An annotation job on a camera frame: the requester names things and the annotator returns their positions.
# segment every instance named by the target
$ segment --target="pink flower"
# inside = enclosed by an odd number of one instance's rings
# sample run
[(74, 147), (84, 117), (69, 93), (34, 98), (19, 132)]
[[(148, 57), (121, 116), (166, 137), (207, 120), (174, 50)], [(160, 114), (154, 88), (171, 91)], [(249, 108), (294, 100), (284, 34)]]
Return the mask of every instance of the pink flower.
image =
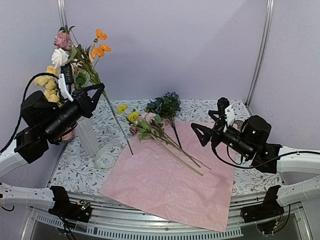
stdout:
[(131, 125), (130, 127), (130, 133), (134, 136), (138, 132), (138, 128), (135, 125)]
[(141, 114), (139, 120), (145, 120), (148, 124), (150, 124), (152, 122), (152, 120), (155, 120), (157, 114), (153, 113), (153, 112), (144, 112)]
[(153, 112), (149, 112), (147, 116), (145, 116), (145, 120), (148, 124), (150, 124), (152, 121), (155, 120), (155, 117), (157, 116), (157, 114), (153, 113)]
[(59, 32), (58, 35), (54, 37), (54, 45), (58, 48), (62, 48), (65, 51), (69, 51), (72, 47), (69, 34)]

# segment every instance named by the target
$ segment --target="wire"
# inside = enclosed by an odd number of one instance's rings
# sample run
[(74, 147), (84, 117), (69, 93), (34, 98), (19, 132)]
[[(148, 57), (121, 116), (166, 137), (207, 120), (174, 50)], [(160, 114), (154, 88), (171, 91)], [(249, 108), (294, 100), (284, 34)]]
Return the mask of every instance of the wire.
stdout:
[(77, 240), (75, 235), (73, 234), (73, 232), (70, 229), (70, 226), (72, 227), (72, 224), (70, 222), (68, 222), (65, 218), (62, 218), (61, 216), (58, 216), (60, 218), (60, 220), (63, 222), (63, 227), (64, 227), (64, 233), (65, 236), (71, 240), (71, 238), (68, 236), (68, 234), (70, 234), (73, 238), (73, 240)]
[[(22, 97), (22, 102), (24, 102), (26, 100), (26, 95), (27, 95), (27, 91), (28, 91), (28, 88), (30, 86), (30, 84), (33, 82), (33, 80), (35, 80), (37, 77), (40, 77), (40, 76), (51, 76), (51, 77), (54, 77), (56, 79), (59, 79), (56, 75), (52, 74), (52, 73), (48, 73), (48, 72), (42, 72), (42, 73), (38, 73), (36, 75), (34, 75), (30, 81), (27, 83), (25, 89), (24, 89), (24, 93), (23, 93), (23, 97)], [(2, 154), (9, 146), (10, 144), (12, 143), (12, 141), (14, 140), (16, 134), (17, 134), (17, 131), (18, 131), (18, 128), (20, 126), (20, 123), (21, 123), (21, 113), (19, 114), (19, 118), (18, 118), (18, 122), (14, 128), (14, 131), (13, 131), (13, 134), (12, 136), (10, 137), (9, 141), (6, 143), (6, 145), (4, 145), (4, 147), (0, 150), (0, 154)]]
[[(214, 124), (214, 126), (213, 126), (213, 128), (212, 128), (212, 132), (215, 131), (215, 127), (216, 127), (217, 122)], [(268, 160), (268, 161), (266, 161), (266, 162), (263, 162), (263, 163), (261, 163), (261, 164), (259, 164), (259, 165), (246, 167), (246, 166), (234, 165), (234, 164), (232, 164), (232, 163), (229, 163), (229, 162), (223, 160), (223, 159), (218, 155), (216, 148), (213, 148), (212, 151), (213, 151), (214, 155), (215, 155), (221, 162), (223, 162), (223, 163), (225, 163), (225, 164), (227, 164), (227, 165), (229, 165), (229, 166), (232, 166), (232, 167), (235, 167), (235, 168), (239, 168), (239, 169), (255, 169), (255, 168), (261, 167), (261, 166), (263, 166), (263, 165), (265, 165), (265, 164), (267, 164), (267, 163), (270, 163), (270, 162), (272, 162), (272, 161), (274, 161), (274, 160), (278, 160), (278, 159), (281, 158), (281, 157), (285, 157), (285, 156), (292, 155), (292, 154), (314, 154), (314, 155), (320, 155), (320, 152), (317, 152), (317, 151), (308, 151), (308, 150), (290, 151), (290, 152), (281, 154), (281, 155), (279, 155), (279, 156), (276, 156), (276, 157), (274, 157), (274, 158), (272, 158), (272, 159), (270, 159), (270, 160)]]
[(243, 156), (241, 156), (241, 160), (240, 160), (240, 163), (237, 163), (236, 161), (234, 161), (231, 156), (230, 156), (230, 153), (229, 153), (229, 146), (227, 145), (226, 146), (226, 154), (228, 155), (229, 159), (234, 163), (234, 164), (237, 164), (237, 165), (241, 165), (242, 162), (243, 162)]
[(13, 210), (15, 210), (15, 206), (12, 206), (12, 209), (6, 209), (5, 207), (1, 207), (3, 210), (7, 211), (7, 212), (12, 212)]
[(282, 229), (284, 229), (284, 227), (287, 225), (288, 221), (289, 221), (289, 217), (290, 217), (290, 213), (291, 213), (291, 205), (289, 204), (289, 211), (288, 211), (288, 216), (286, 217), (285, 223), (281, 226), (281, 228), (279, 228), (278, 230), (274, 231), (273, 233), (278, 233), (280, 232)]

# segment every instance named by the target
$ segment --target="light purple backdrop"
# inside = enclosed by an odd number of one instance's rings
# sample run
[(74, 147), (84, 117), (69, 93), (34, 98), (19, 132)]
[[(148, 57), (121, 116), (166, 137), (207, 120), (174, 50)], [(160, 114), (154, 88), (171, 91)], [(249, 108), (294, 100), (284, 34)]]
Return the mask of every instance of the light purple backdrop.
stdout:
[(177, 91), (183, 99), (244, 100), (266, 6), (256, 0), (66, 1), (79, 42), (91, 44), (97, 28), (108, 35), (112, 52), (97, 70), (112, 99)]
[[(45, 72), (60, 27), (56, 1), (0, 1), (0, 147), (10, 138), (18, 121), (27, 82)], [(37, 87), (31, 86), (29, 93)], [(56, 163), (59, 146), (50, 146), (31, 165), (18, 168), (0, 179), (14, 186), (44, 187)], [(13, 212), (0, 208), (0, 239), (18, 240), (25, 225), (26, 208)]]
[[(320, 150), (320, 2), (275, 1), (270, 37), (250, 109), (272, 125), (270, 143)], [(288, 183), (310, 178), (285, 174)], [(303, 202), (320, 239), (319, 199)]]

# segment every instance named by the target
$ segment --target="yellow rose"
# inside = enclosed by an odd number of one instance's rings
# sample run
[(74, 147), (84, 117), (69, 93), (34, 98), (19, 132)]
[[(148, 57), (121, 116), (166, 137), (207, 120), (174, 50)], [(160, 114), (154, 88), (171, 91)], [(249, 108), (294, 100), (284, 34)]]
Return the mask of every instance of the yellow rose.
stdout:
[(120, 104), (117, 109), (118, 114), (124, 113), (127, 110), (127, 108), (128, 105)]
[(45, 88), (48, 90), (53, 90), (57, 87), (56, 81), (55, 80), (50, 80), (46, 83)]
[(60, 98), (57, 96), (57, 94), (51, 94), (48, 98), (48, 101), (52, 103), (57, 103), (59, 100)]
[(38, 76), (34, 80), (34, 83), (35, 85), (39, 85), (40, 87), (44, 88), (47, 82), (49, 82), (52, 78), (52, 76)]
[(128, 119), (130, 122), (135, 122), (139, 118), (139, 113), (137, 111), (134, 111), (133, 113), (130, 113), (128, 115)]
[(56, 90), (48, 90), (48, 89), (47, 89), (47, 90), (44, 91), (43, 94), (44, 94), (44, 96), (45, 96), (46, 99), (49, 99), (49, 97), (50, 97), (51, 94), (56, 94)]
[(47, 68), (46, 68), (46, 73), (48, 73), (48, 74), (54, 74), (54, 75), (56, 75), (56, 76), (58, 76), (58, 74), (59, 74), (59, 71), (55, 68), (55, 66), (48, 66)]

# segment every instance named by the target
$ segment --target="pink wrapping paper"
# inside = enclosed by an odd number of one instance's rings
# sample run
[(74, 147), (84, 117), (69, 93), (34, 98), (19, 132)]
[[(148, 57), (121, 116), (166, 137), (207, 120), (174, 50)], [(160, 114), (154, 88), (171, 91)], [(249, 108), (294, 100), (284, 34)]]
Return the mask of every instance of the pink wrapping paper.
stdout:
[[(130, 141), (134, 155), (131, 155), (128, 146), (122, 151), (99, 192), (169, 221), (225, 232), (234, 168), (215, 157), (210, 142), (202, 147), (190, 125), (190, 122), (176, 121), (182, 147), (212, 170), (204, 166), (198, 168), (183, 154), (170, 148), (203, 173), (200, 176), (166, 153), (153, 140), (141, 142), (136, 137)], [(176, 139), (170, 126), (165, 127), (165, 132)], [(229, 159), (224, 144), (217, 147), (217, 152), (223, 159)], [(235, 152), (231, 150), (230, 155), (234, 158)]]

